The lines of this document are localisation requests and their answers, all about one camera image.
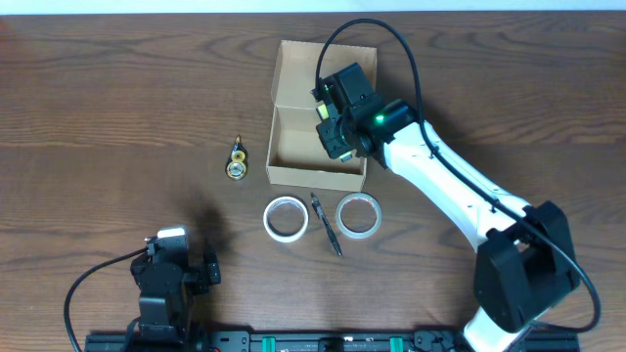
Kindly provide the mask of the clear tape roll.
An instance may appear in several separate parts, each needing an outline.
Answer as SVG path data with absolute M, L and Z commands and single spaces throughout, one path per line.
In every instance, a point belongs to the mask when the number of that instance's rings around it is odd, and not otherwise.
M 373 196 L 352 193 L 338 202 L 335 220 L 343 235 L 354 240 L 364 240 L 380 229 L 382 209 Z

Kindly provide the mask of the black clear ballpoint pen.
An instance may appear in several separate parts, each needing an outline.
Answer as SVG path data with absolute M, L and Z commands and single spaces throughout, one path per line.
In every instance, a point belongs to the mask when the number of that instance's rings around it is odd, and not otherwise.
M 327 236 L 329 238 L 330 243 L 332 244 L 337 256 L 339 258 L 343 257 L 342 254 L 342 250 L 340 247 L 340 244 L 338 242 L 338 239 L 336 237 L 336 234 L 330 224 L 330 221 L 328 220 L 328 217 L 326 216 L 324 209 L 322 207 L 322 204 L 320 203 L 319 199 L 315 196 L 314 193 L 310 194 L 311 196 L 311 203 L 312 203 L 312 207 L 313 210 L 315 211 L 317 217 L 322 221 L 322 223 L 324 224 L 324 228 L 327 232 Z

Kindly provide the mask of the white tape roll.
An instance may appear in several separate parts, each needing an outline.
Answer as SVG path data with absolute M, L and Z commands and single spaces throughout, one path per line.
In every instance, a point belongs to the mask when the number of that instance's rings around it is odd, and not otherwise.
M 296 197 L 274 198 L 263 211 L 262 223 L 268 236 L 275 242 L 296 242 L 303 237 L 308 228 L 307 206 Z

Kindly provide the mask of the yellow black correction tape dispenser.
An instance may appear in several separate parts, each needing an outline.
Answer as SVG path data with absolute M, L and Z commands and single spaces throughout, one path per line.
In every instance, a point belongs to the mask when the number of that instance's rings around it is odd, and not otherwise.
M 247 162 L 248 153 L 243 146 L 241 136 L 238 135 L 225 166 L 227 177 L 234 181 L 243 179 L 247 175 Z

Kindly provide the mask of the yellow highlighter marker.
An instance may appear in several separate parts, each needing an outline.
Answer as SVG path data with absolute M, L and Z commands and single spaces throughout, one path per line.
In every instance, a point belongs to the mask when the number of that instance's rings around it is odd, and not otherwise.
M 330 114 L 328 113 L 328 109 L 327 106 L 324 104 L 321 104 L 319 107 L 316 108 L 316 112 L 318 113 L 320 119 L 322 121 L 328 119 L 330 117 Z

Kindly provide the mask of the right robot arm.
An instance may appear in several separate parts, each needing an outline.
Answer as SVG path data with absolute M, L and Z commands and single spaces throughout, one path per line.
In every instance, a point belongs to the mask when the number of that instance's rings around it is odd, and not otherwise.
M 560 208 L 550 201 L 533 206 L 501 189 L 402 100 L 386 103 L 375 92 L 350 97 L 330 90 L 314 97 L 317 130 L 329 157 L 375 158 L 429 198 L 474 249 L 479 309 L 464 327 L 459 349 L 511 351 L 534 331 L 558 332 L 539 319 L 583 278 Z

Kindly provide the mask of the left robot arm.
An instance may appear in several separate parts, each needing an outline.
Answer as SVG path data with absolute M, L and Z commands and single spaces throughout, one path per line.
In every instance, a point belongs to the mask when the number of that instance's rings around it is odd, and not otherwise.
M 216 255 L 207 252 L 202 264 L 191 266 L 183 254 L 159 258 L 143 253 L 132 261 L 130 271 L 140 289 L 139 340 L 182 347 L 197 339 L 194 299 L 221 283 Z

